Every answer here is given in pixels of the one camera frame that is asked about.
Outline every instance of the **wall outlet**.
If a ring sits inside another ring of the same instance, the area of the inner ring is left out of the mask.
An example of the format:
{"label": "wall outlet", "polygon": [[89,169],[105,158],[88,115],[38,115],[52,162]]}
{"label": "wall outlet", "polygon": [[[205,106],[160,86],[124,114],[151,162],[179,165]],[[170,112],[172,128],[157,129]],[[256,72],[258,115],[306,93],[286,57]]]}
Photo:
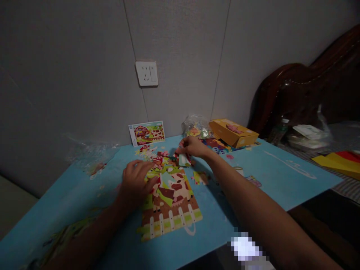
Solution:
{"label": "wall outlet", "polygon": [[159,85],[158,69],[155,61],[136,61],[135,68],[140,86]]}

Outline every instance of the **puzzle reference card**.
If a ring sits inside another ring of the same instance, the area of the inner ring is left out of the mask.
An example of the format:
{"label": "puzzle reference card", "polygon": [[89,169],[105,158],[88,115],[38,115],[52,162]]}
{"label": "puzzle reference card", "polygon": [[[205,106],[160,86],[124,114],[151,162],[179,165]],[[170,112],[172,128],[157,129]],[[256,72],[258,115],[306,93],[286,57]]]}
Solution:
{"label": "puzzle reference card", "polygon": [[129,125],[129,131],[134,147],[165,141],[162,121]]}

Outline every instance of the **blue tablecloth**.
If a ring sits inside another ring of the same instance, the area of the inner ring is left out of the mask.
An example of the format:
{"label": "blue tablecloth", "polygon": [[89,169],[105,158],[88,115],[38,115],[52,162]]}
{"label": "blue tablecloth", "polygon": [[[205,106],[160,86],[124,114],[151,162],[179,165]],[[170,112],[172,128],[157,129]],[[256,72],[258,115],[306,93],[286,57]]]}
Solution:
{"label": "blue tablecloth", "polygon": [[[154,144],[170,155],[181,136]],[[243,168],[245,176],[261,182],[261,189],[289,210],[340,183],[342,180],[263,140],[261,145],[221,155],[233,167]],[[138,158],[132,145],[120,148],[114,158],[95,177],[70,166],[38,203],[18,222],[0,243],[0,269],[26,268],[41,258],[54,244],[54,234],[64,228],[76,229],[75,223],[97,216],[102,207],[113,202],[122,171],[128,162]],[[141,226],[141,211],[134,212],[121,226],[98,269],[177,269],[230,241],[238,224],[227,200],[215,181],[195,185],[193,170],[207,171],[200,159],[194,168],[186,168],[195,199],[203,219],[192,225],[189,235],[184,228],[169,232],[147,242],[141,242],[137,228]]]}

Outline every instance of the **clear plastic bag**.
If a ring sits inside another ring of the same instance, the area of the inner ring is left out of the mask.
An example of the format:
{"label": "clear plastic bag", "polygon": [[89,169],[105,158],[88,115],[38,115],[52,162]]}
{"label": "clear plastic bag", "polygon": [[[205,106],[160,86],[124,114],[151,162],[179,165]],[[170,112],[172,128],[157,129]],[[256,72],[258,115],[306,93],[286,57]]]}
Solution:
{"label": "clear plastic bag", "polygon": [[184,136],[192,136],[198,139],[213,139],[214,134],[209,126],[209,120],[202,115],[191,114],[184,123]]}
{"label": "clear plastic bag", "polygon": [[73,146],[69,151],[66,161],[74,164],[88,175],[94,175],[109,162],[120,144],[110,142],[77,141],[68,136]]}
{"label": "clear plastic bag", "polygon": [[304,152],[319,152],[325,150],[333,142],[333,136],[327,125],[326,118],[321,113],[321,104],[317,111],[318,121],[314,126],[298,125],[287,136],[289,144]]}

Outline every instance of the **person's right hand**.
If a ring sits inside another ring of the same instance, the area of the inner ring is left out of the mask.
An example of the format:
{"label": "person's right hand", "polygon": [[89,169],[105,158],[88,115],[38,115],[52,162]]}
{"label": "person's right hand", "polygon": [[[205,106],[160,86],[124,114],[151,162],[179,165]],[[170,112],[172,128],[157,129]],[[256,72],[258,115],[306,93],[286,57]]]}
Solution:
{"label": "person's right hand", "polygon": [[175,153],[177,154],[187,153],[203,159],[213,153],[210,148],[195,137],[183,138],[180,144],[184,145],[184,147],[176,149]]}

